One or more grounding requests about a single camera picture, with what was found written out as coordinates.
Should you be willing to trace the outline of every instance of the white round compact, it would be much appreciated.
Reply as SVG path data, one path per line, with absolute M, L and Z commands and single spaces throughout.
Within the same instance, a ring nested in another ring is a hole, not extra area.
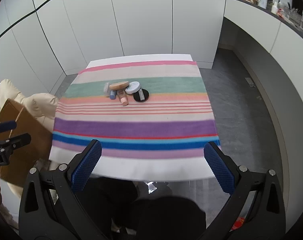
M 129 86 L 125 89 L 128 95 L 136 93 L 140 89 L 140 83 L 138 81 L 133 81 L 129 83 Z

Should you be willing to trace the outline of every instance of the black pants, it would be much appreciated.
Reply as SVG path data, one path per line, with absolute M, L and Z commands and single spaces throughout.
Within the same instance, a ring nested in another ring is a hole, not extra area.
M 136 200 L 137 190 L 131 181 L 89 179 L 76 196 L 107 238 L 111 219 L 118 226 L 136 230 L 137 240 L 196 240 L 206 229 L 205 212 L 193 201 L 172 196 Z

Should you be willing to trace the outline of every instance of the cream puffer jacket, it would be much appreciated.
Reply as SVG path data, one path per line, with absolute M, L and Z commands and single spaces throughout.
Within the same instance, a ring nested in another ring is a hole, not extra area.
M 9 79 L 4 79 L 0 82 L 0 110 L 8 98 L 22 104 L 38 122 L 50 132 L 53 132 L 55 111 L 58 104 L 57 97 L 49 93 L 39 93 L 25 97 Z M 49 169 L 55 169 L 57 166 L 58 163 L 51 163 Z M 8 186 L 16 196 L 21 197 L 21 187 L 11 183 L 8 183 Z

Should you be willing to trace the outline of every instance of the lavender stripe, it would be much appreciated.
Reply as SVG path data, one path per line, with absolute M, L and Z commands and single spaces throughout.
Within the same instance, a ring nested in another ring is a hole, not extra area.
M 85 147 L 63 143 L 53 140 L 53 145 L 62 149 L 82 152 Z M 117 150 L 103 149 L 102 156 L 133 158 L 133 159 L 175 159 L 175 158 L 191 158 L 204 156 L 204 149 L 187 149 L 187 150 L 171 150 L 171 151 L 133 151 L 133 150 Z
M 181 122 L 90 122 L 55 118 L 54 130 L 96 137 L 166 138 L 216 134 L 214 120 Z

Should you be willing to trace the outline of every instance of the pink cap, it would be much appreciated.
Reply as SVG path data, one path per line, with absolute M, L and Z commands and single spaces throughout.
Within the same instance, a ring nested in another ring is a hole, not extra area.
M 127 105 L 128 105 L 128 100 L 127 100 L 126 97 L 121 98 L 121 99 L 120 99 L 120 102 L 121 102 L 121 104 L 122 104 L 123 106 L 127 106 Z

